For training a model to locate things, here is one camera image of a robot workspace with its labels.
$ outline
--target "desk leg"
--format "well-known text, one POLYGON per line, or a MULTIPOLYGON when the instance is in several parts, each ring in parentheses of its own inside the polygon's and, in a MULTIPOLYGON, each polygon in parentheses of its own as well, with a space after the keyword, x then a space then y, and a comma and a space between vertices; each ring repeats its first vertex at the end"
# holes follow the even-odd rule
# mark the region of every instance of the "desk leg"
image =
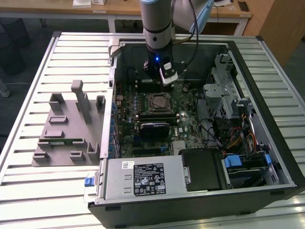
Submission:
POLYGON ((108 15, 108 26, 109 26, 109 32, 115 33, 115 15, 108 15))
POLYGON ((239 24, 236 27, 234 36, 242 36, 243 35, 244 30, 247 26, 248 20, 249 20, 248 18, 241 18, 239 20, 239 24))
POLYGON ((43 18, 39 18, 40 24, 42 27, 46 27, 47 26, 47 20, 43 19, 43 18))

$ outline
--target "aluminum extrusion table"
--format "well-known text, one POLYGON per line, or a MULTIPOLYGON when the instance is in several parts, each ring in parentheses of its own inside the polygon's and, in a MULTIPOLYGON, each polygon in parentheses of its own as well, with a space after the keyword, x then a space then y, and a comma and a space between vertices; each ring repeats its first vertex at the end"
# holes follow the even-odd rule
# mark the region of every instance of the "aluminum extrusion table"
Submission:
MULTIPOLYGON (((32 167, 32 156, 47 119, 51 93, 75 99, 72 80, 83 80, 89 99, 106 96, 111 39, 141 34, 55 33, 0 156, 0 224, 12 228, 102 229, 84 203, 84 178, 98 166, 32 167)), ((201 36, 234 40, 267 105, 305 172, 305 103, 263 41, 255 37, 201 36)), ((275 202, 250 215, 141 227, 148 228, 304 228, 305 196, 275 202)))

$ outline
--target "white sticker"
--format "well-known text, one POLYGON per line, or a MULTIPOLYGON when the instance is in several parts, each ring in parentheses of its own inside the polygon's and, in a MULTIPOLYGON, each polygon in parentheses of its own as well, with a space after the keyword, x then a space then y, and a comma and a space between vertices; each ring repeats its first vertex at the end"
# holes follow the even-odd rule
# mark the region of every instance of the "white sticker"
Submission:
POLYGON ((92 10, 92 13, 106 13, 104 10, 92 10))
POLYGON ((165 189, 165 185, 158 185, 158 186, 156 186, 157 187, 157 189, 165 189))
POLYGON ((134 161, 123 161, 122 162, 122 169, 133 168, 133 166, 134 166, 134 161))
POLYGON ((171 69, 172 68, 172 63, 170 63, 170 62, 168 62, 168 63, 166 63, 165 65, 164 65, 164 69, 165 70, 169 70, 169 69, 171 69))

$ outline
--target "power supply label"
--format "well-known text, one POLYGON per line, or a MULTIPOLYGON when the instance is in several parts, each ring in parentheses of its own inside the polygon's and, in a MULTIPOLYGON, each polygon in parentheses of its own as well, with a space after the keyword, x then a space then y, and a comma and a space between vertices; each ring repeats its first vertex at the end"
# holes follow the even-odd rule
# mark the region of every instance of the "power supply label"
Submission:
POLYGON ((133 175, 136 197, 166 193, 163 163, 134 165, 133 175))

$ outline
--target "wooden table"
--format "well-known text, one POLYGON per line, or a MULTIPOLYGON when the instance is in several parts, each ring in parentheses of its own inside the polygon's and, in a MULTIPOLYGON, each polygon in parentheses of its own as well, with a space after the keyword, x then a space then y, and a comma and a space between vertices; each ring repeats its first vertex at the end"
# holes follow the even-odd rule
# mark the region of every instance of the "wooden table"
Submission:
MULTIPOLYGON (((115 20, 141 20, 139 0, 108 0, 104 6, 73 9, 73 0, 0 0, 0 17, 105 19, 115 32, 115 20)), ((208 22, 238 24, 234 35, 242 35, 252 13, 240 10, 237 0, 225 7, 213 7, 208 22)))

